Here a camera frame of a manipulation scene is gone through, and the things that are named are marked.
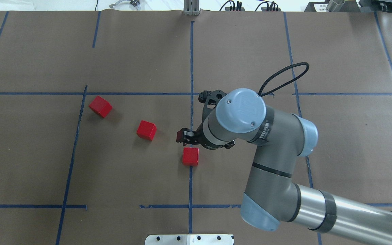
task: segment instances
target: red cube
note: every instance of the red cube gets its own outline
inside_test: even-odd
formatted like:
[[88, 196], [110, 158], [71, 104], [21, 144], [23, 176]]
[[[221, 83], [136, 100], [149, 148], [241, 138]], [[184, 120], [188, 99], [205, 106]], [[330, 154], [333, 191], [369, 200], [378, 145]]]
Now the red cube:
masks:
[[157, 132], [157, 126], [149, 121], [141, 121], [137, 129], [137, 135], [145, 140], [152, 141]]
[[197, 166], [199, 161], [199, 148], [185, 147], [182, 154], [182, 164], [185, 166]]
[[112, 105], [103, 99], [101, 96], [97, 96], [90, 104], [90, 109], [94, 111], [96, 114], [100, 115], [101, 117], [105, 118], [110, 110], [113, 109]]

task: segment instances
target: black cable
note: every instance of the black cable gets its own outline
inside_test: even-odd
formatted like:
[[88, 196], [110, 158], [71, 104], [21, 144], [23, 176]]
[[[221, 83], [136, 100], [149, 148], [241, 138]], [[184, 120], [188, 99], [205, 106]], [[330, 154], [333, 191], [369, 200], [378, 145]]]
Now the black cable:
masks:
[[263, 1], [262, 3], [260, 3], [260, 4], [257, 6], [257, 8], [255, 9], [255, 12], [257, 12], [258, 8], [259, 8], [262, 4], [264, 4], [264, 3], [267, 4], [267, 9], [268, 9], [268, 8], [269, 8], [269, 3], [271, 3], [271, 2]]
[[[279, 87], [277, 87], [277, 88], [275, 88], [275, 89], [270, 90], [270, 91], [267, 92], [267, 93], [263, 93], [264, 88], [266, 87], [266, 85], [267, 85], [272, 79], [274, 79], [275, 77], [277, 77], [279, 74], [283, 73], [284, 71], [288, 71], [288, 70], [290, 70], [290, 69], [292, 69], [292, 68], [294, 68], [294, 67], [301, 66], [301, 65], [305, 65], [306, 68], [305, 68], [305, 70], [304, 70], [299, 76], [296, 76], [295, 78], [291, 79], [290, 81], [284, 83], [283, 85], [281, 85], [281, 86], [279, 86]], [[308, 70], [309, 70], [309, 64], [308, 64], [308, 62], [300, 62], [300, 63], [296, 63], [296, 64], [289, 65], [289, 66], [287, 66], [287, 67], [285, 67], [285, 68], [282, 68], [280, 71], [278, 71], [277, 73], [275, 73], [275, 74], [273, 74], [272, 76], [270, 76], [270, 77], [266, 80], [266, 82], [263, 83], [263, 85], [262, 85], [261, 88], [260, 88], [260, 91], [258, 92], [258, 95], [261, 96], [261, 97], [266, 96], [266, 95], [269, 95], [269, 94], [275, 92], [276, 90], [278, 90], [278, 89], [280, 89], [280, 88], [283, 88], [283, 87], [289, 85], [290, 83], [296, 81], [297, 79], [301, 78], [303, 75], [305, 75], [305, 73], [307, 73]]]
[[227, 3], [230, 3], [230, 2], [232, 2], [232, 4], [234, 4], [234, 8], [235, 8], [235, 2], [234, 2], [233, 0], [229, 0], [229, 1], [227, 1], [226, 3], [224, 3], [224, 4], [220, 7], [220, 10], [219, 10], [219, 11], [222, 11], [223, 7], [224, 7]]

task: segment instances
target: electrical cord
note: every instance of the electrical cord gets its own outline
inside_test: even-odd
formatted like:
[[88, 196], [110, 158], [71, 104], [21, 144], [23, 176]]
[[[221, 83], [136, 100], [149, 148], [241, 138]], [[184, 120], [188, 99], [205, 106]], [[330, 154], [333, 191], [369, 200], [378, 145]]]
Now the electrical cord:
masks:
[[255, 12], [257, 12], [258, 8], [259, 8], [261, 5], [263, 5], [263, 4], [267, 4], [267, 9], [269, 9], [269, 2], [262, 2], [262, 3], [260, 3], [260, 4], [257, 6], [257, 8], [255, 9]]
[[[270, 91], [267, 92], [267, 93], [263, 93], [264, 88], [266, 87], [266, 85], [267, 85], [272, 79], [274, 79], [275, 77], [277, 77], [279, 74], [283, 73], [284, 71], [288, 71], [288, 70], [290, 70], [290, 69], [292, 69], [292, 68], [294, 68], [294, 67], [298, 67], [298, 66], [301, 66], [301, 65], [305, 65], [306, 68], [305, 68], [305, 70], [304, 70], [299, 76], [296, 76], [295, 78], [291, 79], [290, 81], [284, 83], [283, 85], [281, 85], [281, 86], [279, 86], [279, 87], [277, 87], [277, 88], [275, 88], [275, 89], [270, 90]], [[282, 68], [282, 69], [279, 70], [277, 73], [275, 73], [275, 74], [273, 74], [272, 76], [270, 76], [270, 77], [266, 80], [266, 82], [263, 83], [263, 85], [262, 85], [261, 88], [260, 88], [260, 91], [258, 92], [258, 95], [261, 96], [261, 97], [266, 96], [266, 95], [269, 95], [269, 94], [275, 92], [276, 90], [278, 90], [278, 89], [280, 89], [280, 88], [283, 88], [283, 87], [289, 85], [290, 83], [296, 81], [297, 79], [301, 78], [303, 75], [305, 75], [305, 73], [307, 73], [308, 70], [309, 70], [309, 64], [308, 64], [308, 62], [300, 62], [300, 63], [296, 63], [296, 64], [289, 65], [289, 66], [287, 66], [287, 67], [285, 67], [285, 68]]]
[[265, 0], [258, 0], [258, 1], [262, 1], [262, 3], [260, 3], [260, 4], [257, 6], [257, 8], [255, 9], [255, 12], [256, 12], [256, 11], [258, 10], [258, 8], [259, 8], [262, 4], [264, 4], [264, 3], [267, 4], [266, 11], [278, 11], [278, 10], [279, 10], [279, 6], [277, 5], [277, 3], [275, 3], [275, 1], [265, 1]]
[[229, 0], [229, 1], [227, 1], [226, 3], [224, 3], [224, 4], [220, 7], [220, 10], [219, 10], [219, 11], [222, 11], [223, 7], [224, 7], [225, 5], [227, 5], [227, 3], [231, 3], [231, 2], [232, 2], [232, 4], [234, 5], [234, 7], [231, 6], [231, 11], [232, 11], [233, 9], [235, 9], [235, 2], [234, 2], [233, 0]]

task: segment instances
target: table surface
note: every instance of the table surface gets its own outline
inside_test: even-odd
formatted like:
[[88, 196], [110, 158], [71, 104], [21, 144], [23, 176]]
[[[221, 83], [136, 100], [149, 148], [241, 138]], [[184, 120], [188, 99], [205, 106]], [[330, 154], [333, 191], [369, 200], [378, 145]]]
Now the table surface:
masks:
[[[247, 225], [252, 144], [200, 149], [199, 166], [181, 164], [175, 135], [201, 123], [198, 92], [258, 90], [303, 61], [305, 76], [264, 97], [319, 129], [293, 181], [392, 211], [392, 14], [0, 12], [0, 244], [187, 233], [356, 244], [295, 224]], [[95, 96], [112, 104], [106, 118], [89, 109]], [[157, 125], [152, 142], [136, 135], [141, 120]]]

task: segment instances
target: metal bracket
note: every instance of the metal bracket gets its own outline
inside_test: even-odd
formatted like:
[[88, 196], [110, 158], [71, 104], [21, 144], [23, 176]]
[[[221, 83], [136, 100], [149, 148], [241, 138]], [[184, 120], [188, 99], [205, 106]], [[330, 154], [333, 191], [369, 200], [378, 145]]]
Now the metal bracket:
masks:
[[234, 235], [230, 234], [176, 234], [150, 235], [145, 245], [233, 245]]
[[219, 101], [226, 96], [222, 90], [215, 90], [215, 91], [202, 91], [199, 93], [198, 100], [199, 102], [203, 103], [203, 110], [202, 110], [202, 121], [205, 121], [205, 118], [211, 113], [214, 107], [217, 106]]
[[184, 15], [199, 15], [199, 0], [184, 0]]

